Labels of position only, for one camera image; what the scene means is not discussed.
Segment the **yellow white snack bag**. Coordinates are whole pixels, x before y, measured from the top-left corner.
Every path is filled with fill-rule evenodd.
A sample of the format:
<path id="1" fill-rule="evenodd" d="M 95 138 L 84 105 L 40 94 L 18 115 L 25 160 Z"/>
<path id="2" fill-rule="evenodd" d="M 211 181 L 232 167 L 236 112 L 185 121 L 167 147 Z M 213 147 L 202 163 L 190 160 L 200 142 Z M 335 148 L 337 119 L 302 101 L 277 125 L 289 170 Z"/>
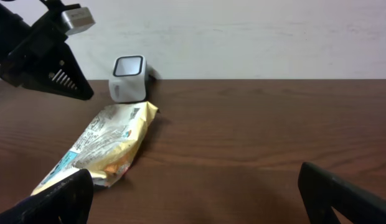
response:
<path id="1" fill-rule="evenodd" d="M 148 101 L 104 107 L 32 195 L 82 169 L 89 171 L 94 185 L 112 186 L 131 167 L 157 112 Z"/>

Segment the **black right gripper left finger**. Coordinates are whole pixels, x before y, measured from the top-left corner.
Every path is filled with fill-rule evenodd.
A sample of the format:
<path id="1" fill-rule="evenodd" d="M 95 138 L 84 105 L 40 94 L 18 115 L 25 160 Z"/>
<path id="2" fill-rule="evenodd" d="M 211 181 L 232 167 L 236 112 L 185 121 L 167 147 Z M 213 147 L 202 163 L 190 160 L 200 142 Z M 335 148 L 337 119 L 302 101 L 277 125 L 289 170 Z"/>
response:
<path id="1" fill-rule="evenodd" d="M 82 169 L 0 213 L 0 224 L 85 224 L 92 201 L 92 177 L 89 171 Z"/>

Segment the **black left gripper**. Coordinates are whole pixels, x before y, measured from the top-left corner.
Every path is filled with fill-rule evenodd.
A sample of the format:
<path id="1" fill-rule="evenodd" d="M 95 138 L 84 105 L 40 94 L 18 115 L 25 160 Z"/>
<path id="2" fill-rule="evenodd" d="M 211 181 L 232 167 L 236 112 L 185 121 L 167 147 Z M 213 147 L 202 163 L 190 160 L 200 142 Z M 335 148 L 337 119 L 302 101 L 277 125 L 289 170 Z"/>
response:
<path id="1" fill-rule="evenodd" d="M 0 2 L 0 79 L 16 87 L 89 100 L 93 90 L 66 40 L 61 13 L 79 4 L 43 1 L 32 26 Z"/>

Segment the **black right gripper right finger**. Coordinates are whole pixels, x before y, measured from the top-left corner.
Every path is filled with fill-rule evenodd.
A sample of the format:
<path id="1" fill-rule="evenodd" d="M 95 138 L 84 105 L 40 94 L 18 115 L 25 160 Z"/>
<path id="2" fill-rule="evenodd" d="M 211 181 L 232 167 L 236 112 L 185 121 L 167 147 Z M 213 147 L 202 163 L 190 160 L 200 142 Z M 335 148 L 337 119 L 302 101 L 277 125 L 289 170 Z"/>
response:
<path id="1" fill-rule="evenodd" d="M 386 223 L 386 200 L 310 162 L 301 165 L 298 188 L 311 223 Z"/>

